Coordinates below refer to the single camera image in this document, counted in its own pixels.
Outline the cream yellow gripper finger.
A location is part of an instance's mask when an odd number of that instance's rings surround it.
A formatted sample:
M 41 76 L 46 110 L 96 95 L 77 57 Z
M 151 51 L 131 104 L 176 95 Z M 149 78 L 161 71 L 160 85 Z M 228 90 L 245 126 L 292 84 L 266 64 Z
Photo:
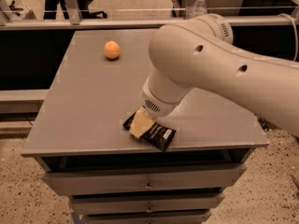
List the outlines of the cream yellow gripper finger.
M 153 117 L 144 107 L 140 107 L 134 115 L 133 122 L 130 127 L 130 134 L 136 138 L 140 138 L 155 123 Z

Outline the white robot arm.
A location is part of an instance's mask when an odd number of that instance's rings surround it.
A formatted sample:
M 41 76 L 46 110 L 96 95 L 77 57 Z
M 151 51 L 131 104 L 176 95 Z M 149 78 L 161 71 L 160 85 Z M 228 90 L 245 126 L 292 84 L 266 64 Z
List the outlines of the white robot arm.
M 140 101 L 150 117 L 169 115 L 198 88 L 299 135 L 299 63 L 235 47 L 222 16 L 206 14 L 162 26 L 149 41 L 149 58 L 153 70 Z

